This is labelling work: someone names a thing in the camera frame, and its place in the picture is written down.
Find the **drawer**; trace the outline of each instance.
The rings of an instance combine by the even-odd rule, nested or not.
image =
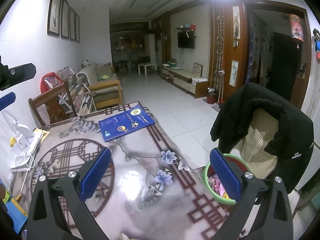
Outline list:
[[[169,71],[167,71],[167,70],[165,70],[165,69],[162,69],[162,70],[161,70],[161,73],[162,73],[162,74],[165,74],[165,75],[168,75],[168,74],[169,74]]]
[[[176,84],[176,85],[178,85],[178,86],[180,86],[180,87],[184,87],[184,81],[182,80],[182,79],[180,79],[180,78],[177,78],[177,77],[174,77],[173,78],[173,82]]]
[[[191,93],[195,94],[196,93],[196,86],[189,84],[189,83],[184,83],[183,88],[185,88],[186,90],[190,91]]]

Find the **silver screw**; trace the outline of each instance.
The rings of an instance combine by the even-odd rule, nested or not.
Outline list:
[[[276,176],[276,177],[275,177],[275,181],[278,182],[278,183],[280,183],[280,182],[282,181],[282,179],[281,179],[280,177]]]
[[[68,173],[68,177],[69,177],[69,178],[74,178],[76,175],[77,175],[77,172],[76,172],[76,171],[70,171],[70,172]]]
[[[253,174],[252,174],[251,172],[248,172],[248,171],[247,171],[244,175],[245,175],[245,177],[248,178],[248,179],[252,179],[252,178],[253,178]]]
[[[41,176],[39,177],[39,181],[45,181],[45,179],[46,179],[46,176],[44,176],[44,175],[41,175]]]

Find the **black jacket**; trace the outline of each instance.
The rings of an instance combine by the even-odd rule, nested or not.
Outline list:
[[[262,108],[279,121],[278,131],[265,151],[278,157],[267,179],[280,176],[287,192],[298,184],[313,152],[313,122],[302,111],[276,93],[254,83],[242,86],[222,105],[214,122],[211,140],[229,153],[248,134],[253,111]]]

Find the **wooden sofa armrest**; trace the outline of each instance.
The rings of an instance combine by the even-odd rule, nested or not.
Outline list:
[[[113,81],[105,81],[105,82],[99,82],[96,85],[89,86],[89,90],[91,91],[98,91],[109,87],[115,87],[119,86],[120,82],[119,80],[113,80]]]

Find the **sofa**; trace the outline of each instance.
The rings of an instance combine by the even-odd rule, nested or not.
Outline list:
[[[111,63],[93,63],[84,67],[77,75],[83,77],[84,82],[89,84],[89,90],[95,91],[93,97],[97,110],[115,104],[123,104],[123,91],[120,81],[114,72]]]

